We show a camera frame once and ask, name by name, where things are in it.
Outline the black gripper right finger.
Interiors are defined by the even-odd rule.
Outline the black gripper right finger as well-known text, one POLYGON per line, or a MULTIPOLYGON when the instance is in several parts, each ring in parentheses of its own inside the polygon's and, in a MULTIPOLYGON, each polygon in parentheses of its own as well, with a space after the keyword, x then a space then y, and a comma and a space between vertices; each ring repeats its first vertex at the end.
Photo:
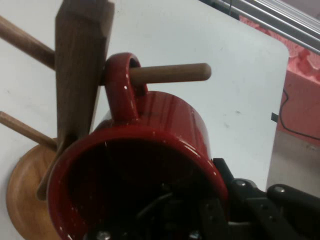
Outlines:
POLYGON ((235 178, 222 158, 214 166, 228 190, 228 217, 239 223, 240 236, 266 240, 318 240, 320 199, 285 184, 267 191, 254 182, 235 178))

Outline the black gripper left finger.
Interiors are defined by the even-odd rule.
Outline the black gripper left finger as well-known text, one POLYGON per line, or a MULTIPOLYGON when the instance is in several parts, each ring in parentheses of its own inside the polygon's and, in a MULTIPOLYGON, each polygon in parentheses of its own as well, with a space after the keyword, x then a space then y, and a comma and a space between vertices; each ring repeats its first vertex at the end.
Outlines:
POLYGON ((136 215, 137 240, 224 240, 225 215, 215 195, 167 191, 136 215))

